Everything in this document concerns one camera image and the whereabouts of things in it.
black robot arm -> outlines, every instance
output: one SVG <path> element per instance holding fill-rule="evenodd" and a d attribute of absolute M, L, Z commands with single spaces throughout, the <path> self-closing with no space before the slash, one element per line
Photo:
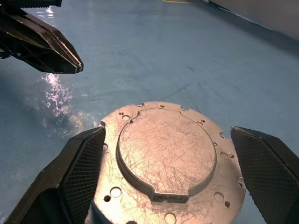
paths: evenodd
<path fill-rule="evenodd" d="M 81 72 L 83 62 L 61 32 L 21 9 L 49 6 L 61 0 L 0 0 L 0 58 L 13 56 L 41 72 Z"/>

aluminum part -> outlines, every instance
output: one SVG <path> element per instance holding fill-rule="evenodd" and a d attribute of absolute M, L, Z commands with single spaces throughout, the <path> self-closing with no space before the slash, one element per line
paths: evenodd
<path fill-rule="evenodd" d="M 230 139 L 166 102 L 107 115 L 94 204 L 113 224 L 229 224 L 245 197 Z"/>

screw hole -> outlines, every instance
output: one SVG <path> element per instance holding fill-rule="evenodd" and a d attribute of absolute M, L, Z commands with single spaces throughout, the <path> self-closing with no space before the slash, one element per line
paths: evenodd
<path fill-rule="evenodd" d="M 167 224 L 175 224 L 177 222 L 177 218 L 173 213 L 167 213 L 164 219 Z"/>
<path fill-rule="evenodd" d="M 226 153 L 220 153 L 220 157 L 224 160 L 228 159 L 228 155 Z"/>
<path fill-rule="evenodd" d="M 226 202 L 224 203 L 224 205 L 225 205 L 228 209 L 232 206 L 231 203 L 228 202 L 228 201 L 226 201 Z"/>
<path fill-rule="evenodd" d="M 182 111 L 187 111 L 187 109 L 183 108 L 182 106 L 181 106 L 181 110 L 182 110 Z"/>
<path fill-rule="evenodd" d="M 121 195 L 121 189 L 119 187 L 113 187 L 110 190 L 111 197 L 119 197 Z"/>
<path fill-rule="evenodd" d="M 108 149 L 108 145 L 106 143 L 104 143 L 103 150 L 107 150 L 107 149 Z"/>
<path fill-rule="evenodd" d="M 105 201 L 105 202 L 110 202 L 110 200 L 111 200 L 111 197 L 110 197 L 109 195 L 106 195 L 106 196 L 104 197 L 104 201 Z"/>
<path fill-rule="evenodd" d="M 219 135 L 220 135 L 220 137 L 222 137 L 223 139 L 225 138 L 224 135 L 223 135 L 223 132 L 220 132 Z"/>
<path fill-rule="evenodd" d="M 129 117 L 128 115 L 124 115 L 124 116 L 122 116 L 122 119 L 124 119 L 124 120 L 129 120 L 130 117 Z"/>
<path fill-rule="evenodd" d="M 102 121 L 102 120 L 101 120 L 101 125 L 102 125 L 103 127 L 105 127 L 105 126 L 106 126 L 105 122 L 104 122 L 104 121 Z"/>
<path fill-rule="evenodd" d="M 243 177 L 239 177 L 237 180 L 237 184 L 239 185 L 240 188 L 245 188 L 245 184 L 244 184 L 244 178 Z"/>
<path fill-rule="evenodd" d="M 216 192 L 214 194 L 214 199 L 215 199 L 216 202 L 222 203 L 224 201 L 224 196 L 223 196 L 222 193 Z"/>

blue epoxy floor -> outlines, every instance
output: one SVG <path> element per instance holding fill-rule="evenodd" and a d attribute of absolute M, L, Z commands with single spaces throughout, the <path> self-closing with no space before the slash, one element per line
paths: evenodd
<path fill-rule="evenodd" d="M 0 61 L 0 223 L 69 137 L 128 104 L 181 104 L 226 135 L 260 130 L 299 155 L 298 42 L 200 0 L 63 0 L 28 11 L 62 31 L 85 70 L 43 74 Z M 247 195 L 235 223 L 254 222 L 264 223 Z"/>

wall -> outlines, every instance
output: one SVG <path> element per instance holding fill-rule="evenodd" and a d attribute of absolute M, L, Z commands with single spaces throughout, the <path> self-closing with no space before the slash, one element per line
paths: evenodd
<path fill-rule="evenodd" d="M 212 2 L 299 40 L 298 0 L 212 0 Z"/>

